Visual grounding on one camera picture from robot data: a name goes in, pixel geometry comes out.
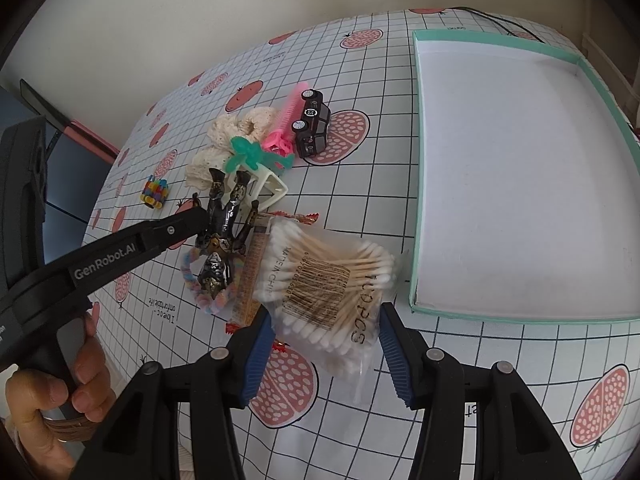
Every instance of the pink plastic toy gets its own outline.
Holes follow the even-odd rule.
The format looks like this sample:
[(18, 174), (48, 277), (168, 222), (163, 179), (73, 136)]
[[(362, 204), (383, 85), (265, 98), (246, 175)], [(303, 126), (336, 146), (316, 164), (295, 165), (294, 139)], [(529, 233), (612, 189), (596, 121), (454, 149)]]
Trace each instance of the pink plastic toy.
[(291, 129), (291, 124), (300, 118), (300, 114), (305, 107), (305, 100), (301, 95), (302, 92), (310, 88), (309, 83), (301, 81), (291, 91), (285, 105), (280, 110), (276, 127), (261, 144), (265, 152), (275, 152), (281, 156), (293, 153), (295, 133)]

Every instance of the toy car wheel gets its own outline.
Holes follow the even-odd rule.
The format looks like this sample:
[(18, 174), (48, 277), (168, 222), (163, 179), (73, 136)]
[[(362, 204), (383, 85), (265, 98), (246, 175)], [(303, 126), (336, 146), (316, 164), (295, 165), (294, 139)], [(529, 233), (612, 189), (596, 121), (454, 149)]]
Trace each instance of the toy car wheel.
[(307, 128), (308, 124), (303, 120), (294, 121), (294, 123), (291, 125), (291, 129), (294, 132), (304, 132)]

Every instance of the tray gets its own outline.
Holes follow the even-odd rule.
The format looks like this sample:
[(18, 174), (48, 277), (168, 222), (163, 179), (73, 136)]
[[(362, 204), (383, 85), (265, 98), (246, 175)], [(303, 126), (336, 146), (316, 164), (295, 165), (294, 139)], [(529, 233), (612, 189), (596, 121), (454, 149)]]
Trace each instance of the tray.
[(414, 310), (526, 322), (640, 318), (640, 148), (581, 56), (416, 30)]

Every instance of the metal rivet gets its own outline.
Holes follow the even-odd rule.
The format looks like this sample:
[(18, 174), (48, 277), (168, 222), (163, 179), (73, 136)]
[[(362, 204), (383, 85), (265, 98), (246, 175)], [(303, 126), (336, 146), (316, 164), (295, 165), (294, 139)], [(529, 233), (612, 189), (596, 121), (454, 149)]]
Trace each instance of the metal rivet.
[(508, 361), (498, 361), (495, 367), (498, 368), (498, 371), (502, 372), (503, 374), (510, 374), (511, 372), (513, 372), (513, 365)]
[(429, 348), (427, 350), (427, 357), (432, 361), (442, 361), (444, 359), (444, 352), (439, 348)]
[(214, 348), (211, 351), (210, 355), (214, 359), (224, 359), (226, 356), (229, 355), (229, 350), (227, 350), (223, 346), (218, 346), (217, 348)]
[(142, 365), (142, 373), (145, 375), (153, 375), (155, 374), (160, 365), (156, 361), (149, 361), (148, 363), (144, 363)]

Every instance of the black toy car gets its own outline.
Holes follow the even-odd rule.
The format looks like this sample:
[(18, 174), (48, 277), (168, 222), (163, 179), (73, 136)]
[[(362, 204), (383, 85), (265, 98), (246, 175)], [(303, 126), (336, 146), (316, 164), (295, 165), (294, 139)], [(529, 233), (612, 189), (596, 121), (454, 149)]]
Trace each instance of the black toy car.
[(331, 110), (322, 102), (322, 92), (305, 90), (302, 92), (305, 108), (299, 120), (291, 125), (296, 133), (296, 148), (301, 157), (314, 156), (324, 150), (326, 135), (331, 121)]

